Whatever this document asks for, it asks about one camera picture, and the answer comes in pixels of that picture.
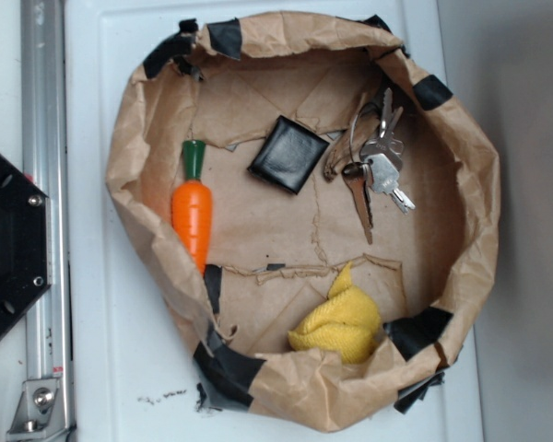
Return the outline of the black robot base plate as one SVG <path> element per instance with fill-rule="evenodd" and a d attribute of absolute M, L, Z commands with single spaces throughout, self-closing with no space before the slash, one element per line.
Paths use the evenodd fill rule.
<path fill-rule="evenodd" d="M 0 341 L 50 287 L 49 197 L 0 154 Z"/>

